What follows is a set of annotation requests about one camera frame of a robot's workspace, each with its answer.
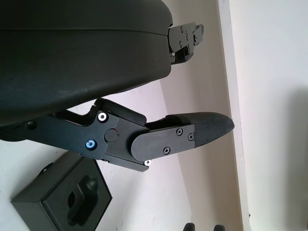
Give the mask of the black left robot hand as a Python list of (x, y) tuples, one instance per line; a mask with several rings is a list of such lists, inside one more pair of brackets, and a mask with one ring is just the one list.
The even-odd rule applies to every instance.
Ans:
[(153, 159), (228, 134), (226, 115), (147, 122), (107, 95), (165, 78), (190, 60), (203, 25), (173, 25), (160, 0), (3, 0), (0, 138), (30, 140), (144, 172)]

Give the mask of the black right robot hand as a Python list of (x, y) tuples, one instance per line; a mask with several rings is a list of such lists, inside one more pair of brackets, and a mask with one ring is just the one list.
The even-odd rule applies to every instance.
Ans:
[[(213, 229), (213, 231), (225, 231), (225, 227), (223, 225), (216, 225)], [(195, 231), (195, 225), (193, 223), (187, 223), (184, 228), (183, 231)]]

